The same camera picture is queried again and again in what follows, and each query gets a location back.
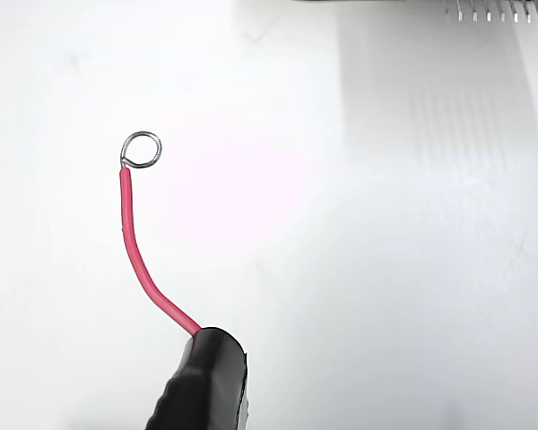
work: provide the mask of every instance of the wire insulation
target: wire insulation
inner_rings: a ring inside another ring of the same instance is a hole
[[[194,336],[201,327],[191,319],[189,315],[175,306],[157,288],[150,276],[142,255],[137,247],[134,230],[134,205],[132,197],[132,174],[129,168],[122,168],[119,171],[119,182],[122,191],[122,227],[124,232],[124,242],[126,243],[129,260],[134,266],[135,274],[142,284],[143,290],[147,293],[153,303],[165,312],[173,321],[183,327],[189,334]]]

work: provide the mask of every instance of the metal pins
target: metal pins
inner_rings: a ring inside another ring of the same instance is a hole
[[[445,3],[445,11],[448,13],[448,3],[452,0],[443,0]],[[498,17],[503,22],[506,20],[506,13],[504,12],[504,6],[502,5],[505,1],[509,5],[510,13],[512,14],[512,20],[518,22],[518,10],[519,5],[522,5],[522,10],[526,18],[526,22],[530,23],[533,20],[530,9],[528,8],[528,2],[534,3],[534,10],[536,11],[537,21],[538,21],[538,0],[455,0],[456,11],[458,12],[458,20],[462,21],[464,18],[463,4],[466,7],[470,7],[471,15],[473,16],[473,21],[478,21],[478,9],[483,8],[486,21],[493,21],[493,15],[496,15],[490,9],[490,2],[494,1],[496,7],[498,8]]]

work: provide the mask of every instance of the white background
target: white background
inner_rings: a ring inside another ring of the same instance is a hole
[[[142,429],[177,368],[138,130],[139,245],[248,352],[248,429],[538,429],[538,24],[453,18],[0,1],[0,430]]]

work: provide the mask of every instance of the wire ring terminal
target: wire ring terminal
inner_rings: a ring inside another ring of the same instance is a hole
[[[149,161],[145,163],[136,163],[130,160],[128,157],[126,157],[127,147],[134,139],[138,137],[149,137],[150,139],[154,141],[155,146],[156,146],[155,155],[153,156],[152,159],[150,159]],[[136,133],[131,134],[124,142],[124,146],[122,146],[122,151],[119,154],[119,162],[122,168],[124,168],[125,166],[129,166],[130,168],[150,168],[151,166],[153,166],[155,163],[158,162],[158,159],[160,159],[160,157],[161,157],[160,138],[150,132],[136,132]]]

